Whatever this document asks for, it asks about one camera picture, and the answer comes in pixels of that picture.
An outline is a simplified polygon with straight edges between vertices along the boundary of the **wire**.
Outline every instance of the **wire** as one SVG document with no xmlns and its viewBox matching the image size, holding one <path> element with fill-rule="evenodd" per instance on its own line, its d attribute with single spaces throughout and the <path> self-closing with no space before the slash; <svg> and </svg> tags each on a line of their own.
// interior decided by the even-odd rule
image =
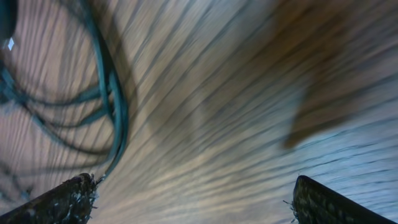
<svg viewBox="0 0 398 224">
<path fill-rule="evenodd" d="M 82 13 L 81 17 L 74 10 L 74 8 L 67 7 L 67 9 L 69 10 L 70 14 L 76 16 L 76 18 L 85 25 L 87 31 L 91 35 L 97 62 L 98 86 L 77 94 L 77 96 L 71 100 L 48 102 L 43 99 L 34 98 L 20 88 L 17 88 L 15 80 L 12 78 L 10 72 L 0 60 L 0 105 L 5 105 L 9 101 L 14 101 L 31 115 L 33 121 L 43 130 L 43 132 L 48 134 L 53 141 L 71 150 L 87 155 L 102 156 L 104 159 L 100 162 L 82 164 L 80 166 L 55 168 L 46 167 L 33 172 L 23 172 L 18 174 L 18 176 L 42 174 L 43 172 L 50 172 L 54 170 L 82 169 L 98 166 L 111 161 L 109 167 L 104 173 L 104 176 L 107 177 L 110 175 L 110 173 L 112 173 L 113 169 L 120 161 L 127 145 L 127 133 L 129 128 L 128 105 L 121 89 L 118 73 L 114 66 L 109 49 L 106 46 L 106 42 L 100 30 L 98 29 L 96 22 L 94 21 L 91 8 L 86 0 L 79 0 L 79 9 Z M 113 96 L 113 101 L 109 100 L 110 95 Z M 101 99 L 102 101 L 102 105 L 99 108 L 95 109 L 89 115 L 79 120 L 79 122 L 72 124 L 62 124 L 56 121 L 49 121 L 39 115 L 38 112 L 29 108 L 29 104 L 38 104 L 46 107 L 59 108 L 71 105 L 79 105 L 98 99 Z M 97 121 L 103 116 L 106 116 L 111 120 L 114 128 L 113 143 L 111 147 L 106 150 L 99 151 L 75 146 L 73 143 L 62 139 L 54 131 L 55 129 L 59 128 L 70 129 L 86 126 Z"/>
</svg>

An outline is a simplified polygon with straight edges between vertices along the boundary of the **teal hose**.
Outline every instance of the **teal hose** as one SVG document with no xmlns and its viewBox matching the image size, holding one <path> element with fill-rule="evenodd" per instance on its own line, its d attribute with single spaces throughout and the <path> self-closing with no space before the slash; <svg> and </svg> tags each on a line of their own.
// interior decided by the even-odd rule
<svg viewBox="0 0 398 224">
<path fill-rule="evenodd" d="M 87 155 L 103 157 L 102 161 L 92 164 L 82 164 L 80 166 L 71 167 L 48 167 L 33 172 L 23 172 L 18 176 L 42 174 L 43 172 L 50 172 L 54 170 L 73 170 L 87 167 L 98 166 L 111 161 L 109 167 L 106 169 L 104 176 L 107 177 L 116 167 L 120 158 L 122 157 L 127 146 L 127 134 L 129 129 L 128 105 L 123 94 L 118 73 L 115 69 L 111 54 L 106 42 L 93 19 L 90 6 L 85 0 L 79 1 L 81 14 L 73 11 L 71 7 L 67 7 L 71 14 L 77 16 L 77 19 L 84 23 L 87 31 L 90 33 L 93 40 L 93 47 L 96 55 L 97 70 L 98 70 L 98 86 L 85 90 L 76 97 L 67 101 L 48 102 L 43 99 L 34 98 L 28 95 L 16 86 L 15 80 L 12 78 L 9 70 L 0 61 L 0 105 L 5 105 L 9 101 L 14 101 L 16 104 L 24 108 L 32 117 L 33 121 L 45 132 L 53 141 L 61 144 L 71 150 L 81 152 Z M 109 96 L 113 96 L 113 102 L 109 101 Z M 79 122 L 63 124 L 57 121 L 49 121 L 42 117 L 38 112 L 29 108 L 29 104 L 37 104 L 46 107 L 59 108 L 71 105 L 79 105 L 89 101 L 101 99 L 102 105 L 94 109 L 89 115 L 85 116 Z M 78 147 L 65 139 L 62 139 L 54 129 L 63 128 L 79 128 L 89 125 L 103 116 L 108 117 L 114 128 L 114 140 L 109 149 L 96 150 L 85 149 Z"/>
</svg>

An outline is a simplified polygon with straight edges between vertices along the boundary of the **blurry surface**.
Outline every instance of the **blurry surface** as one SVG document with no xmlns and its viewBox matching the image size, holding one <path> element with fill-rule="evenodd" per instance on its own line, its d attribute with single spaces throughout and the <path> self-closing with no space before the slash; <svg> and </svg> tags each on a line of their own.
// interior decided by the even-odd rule
<svg viewBox="0 0 398 224">
<path fill-rule="evenodd" d="M 397 1 L 94 6 L 132 123 L 90 223 L 288 223 L 282 200 L 299 174 L 398 222 Z M 65 99 L 96 83 L 90 37 L 56 1 L 21 1 L 15 38 L 4 57 L 29 93 Z M 43 113 L 70 121 L 95 106 Z M 2 110 L 0 126 L 15 173 L 95 159 L 51 142 L 19 108 Z M 98 148 L 112 127 L 62 134 Z M 19 180 L 35 197 L 101 169 Z M 17 198 L 4 176 L 0 187 Z"/>
</svg>

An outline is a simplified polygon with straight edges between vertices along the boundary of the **wood grain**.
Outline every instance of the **wood grain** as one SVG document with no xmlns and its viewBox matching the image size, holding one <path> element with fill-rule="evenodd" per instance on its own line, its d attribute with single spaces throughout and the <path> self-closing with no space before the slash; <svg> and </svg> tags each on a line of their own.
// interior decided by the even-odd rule
<svg viewBox="0 0 398 224">
<path fill-rule="evenodd" d="M 398 222 L 398 2 L 93 1 L 129 101 L 129 145 L 90 223 L 289 223 L 307 175 Z M 5 60 L 21 87 L 67 99 L 97 81 L 90 36 L 57 1 L 20 1 Z M 100 102 L 37 110 L 77 120 Z M 1 162 L 16 174 L 97 160 L 13 107 Z M 101 148 L 101 120 L 60 134 Z M 20 176 L 32 195 L 80 172 Z M 17 193 L 4 176 L 0 183 Z M 3 212 L 22 203 L 1 203 Z"/>
</svg>

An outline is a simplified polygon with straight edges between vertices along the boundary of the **cable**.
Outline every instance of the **cable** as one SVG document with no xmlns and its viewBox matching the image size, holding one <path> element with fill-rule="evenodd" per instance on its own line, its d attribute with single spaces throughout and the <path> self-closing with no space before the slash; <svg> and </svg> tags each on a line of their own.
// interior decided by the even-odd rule
<svg viewBox="0 0 398 224">
<path fill-rule="evenodd" d="M 46 167 L 36 170 L 35 172 L 18 174 L 18 176 L 42 174 L 43 172 L 49 172 L 51 170 L 72 170 L 93 167 L 112 160 L 104 173 L 104 176 L 107 177 L 120 161 L 127 145 L 127 133 L 129 128 L 128 105 L 121 89 L 118 73 L 114 66 L 109 49 L 106 46 L 106 42 L 94 21 L 91 8 L 86 0 L 79 0 L 79 9 L 82 13 L 81 17 L 74 8 L 67 7 L 67 9 L 70 14 L 74 15 L 85 25 L 87 31 L 91 35 L 97 62 L 98 86 L 79 93 L 71 100 L 48 102 L 43 99 L 34 98 L 20 88 L 17 88 L 15 80 L 0 60 L 0 105 L 5 105 L 9 101 L 14 101 L 31 115 L 33 121 L 43 130 L 43 132 L 48 134 L 53 141 L 71 150 L 87 155 L 102 156 L 104 159 L 93 164 L 82 164 L 80 166 L 73 167 Z M 113 101 L 109 100 L 110 95 L 113 96 Z M 56 121 L 49 121 L 29 107 L 30 104 L 38 104 L 46 107 L 59 108 L 79 105 L 98 99 L 102 100 L 102 105 L 83 119 L 79 120 L 79 122 L 73 124 L 62 124 Z M 114 128 L 114 141 L 112 146 L 106 150 L 99 151 L 75 146 L 73 143 L 62 139 L 54 131 L 56 128 L 70 129 L 86 126 L 97 121 L 103 116 L 107 116 L 111 120 Z"/>
</svg>

